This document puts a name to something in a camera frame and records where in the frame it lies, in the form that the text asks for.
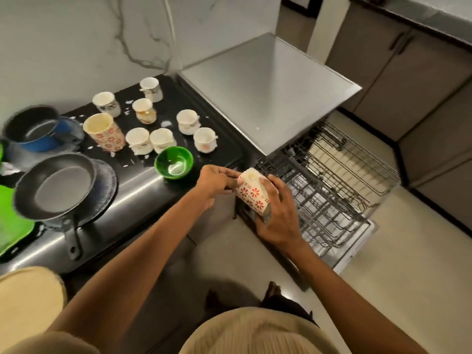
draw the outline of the person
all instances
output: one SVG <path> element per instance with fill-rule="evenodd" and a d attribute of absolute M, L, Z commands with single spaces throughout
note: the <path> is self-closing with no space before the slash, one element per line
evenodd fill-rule
<path fill-rule="evenodd" d="M 139 311 L 169 256 L 221 192 L 240 185 L 239 172 L 202 168 L 196 186 L 149 230 L 100 269 L 44 334 L 8 349 L 18 353 L 112 353 Z M 277 177 L 261 178 L 272 207 L 257 234 L 301 271 L 352 353 L 426 353 L 329 268 L 302 238 L 291 190 Z M 276 285 L 269 297 L 280 296 Z M 189 353 L 338 353 L 310 318 L 243 307 L 206 320 L 180 350 Z"/>

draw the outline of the left hand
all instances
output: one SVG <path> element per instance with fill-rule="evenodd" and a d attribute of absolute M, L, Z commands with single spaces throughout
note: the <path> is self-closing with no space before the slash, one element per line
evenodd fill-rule
<path fill-rule="evenodd" d="M 241 173 L 226 167 L 216 165 L 204 165 L 200 171 L 195 190 L 204 197 L 206 208 L 215 203 L 215 196 L 220 193 L 232 193 L 234 189 L 243 184 L 243 179 L 238 179 Z"/>

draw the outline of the right hand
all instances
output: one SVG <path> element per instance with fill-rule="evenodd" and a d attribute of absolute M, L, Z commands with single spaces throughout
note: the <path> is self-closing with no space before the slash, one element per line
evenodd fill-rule
<path fill-rule="evenodd" d="M 280 251 L 288 253 L 306 244 L 306 241 L 300 233 L 292 191 L 278 177 L 269 175 L 268 178 L 270 181 L 263 177 L 260 180 L 267 190 L 271 218 L 268 224 L 264 224 L 260 216 L 256 217 L 257 234 Z"/>

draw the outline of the white cup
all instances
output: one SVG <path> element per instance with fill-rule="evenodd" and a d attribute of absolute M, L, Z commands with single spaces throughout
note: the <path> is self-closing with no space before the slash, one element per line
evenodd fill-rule
<path fill-rule="evenodd" d="M 136 117 L 143 124 L 152 124 L 157 119 L 156 110 L 152 106 L 152 102 L 147 98 L 141 98 L 133 102 L 132 105 L 136 112 Z"/>
<path fill-rule="evenodd" d="M 113 118 L 121 114 L 121 107 L 112 92 L 97 93 L 93 96 L 91 102 L 100 112 L 110 114 Z"/>
<path fill-rule="evenodd" d="M 163 95 L 161 86 L 159 85 L 159 81 L 154 77 L 144 78 L 139 82 L 139 86 L 141 87 L 140 91 L 143 92 L 145 97 L 151 102 L 162 101 Z"/>
<path fill-rule="evenodd" d="M 153 131 L 150 134 L 150 142 L 157 154 L 161 154 L 166 148 L 177 145 L 172 131 L 166 128 L 160 128 Z"/>
<path fill-rule="evenodd" d="M 181 110 L 177 114 L 178 129 L 182 134 L 192 135 L 198 128 L 200 128 L 200 122 L 198 121 L 199 118 L 197 112 L 194 110 Z"/>
<path fill-rule="evenodd" d="M 149 132 L 144 128 L 134 128 L 126 133 L 125 139 L 135 155 L 146 155 L 152 151 Z"/>
<path fill-rule="evenodd" d="M 195 148 L 202 153 L 211 153 L 216 148 L 218 136 L 211 128 L 200 128 L 193 135 Z"/>

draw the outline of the cabinet door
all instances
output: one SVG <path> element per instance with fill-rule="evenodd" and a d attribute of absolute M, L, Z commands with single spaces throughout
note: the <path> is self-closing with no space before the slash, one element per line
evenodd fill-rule
<path fill-rule="evenodd" d="M 472 160 L 428 181 L 417 190 L 472 229 Z"/>
<path fill-rule="evenodd" d="M 472 74 L 467 51 L 416 30 L 407 41 L 354 111 L 395 141 Z"/>
<path fill-rule="evenodd" d="M 326 65 L 363 89 L 341 106 L 354 111 L 409 27 L 351 3 Z"/>
<path fill-rule="evenodd" d="M 472 149 L 472 82 L 400 141 L 410 182 Z"/>

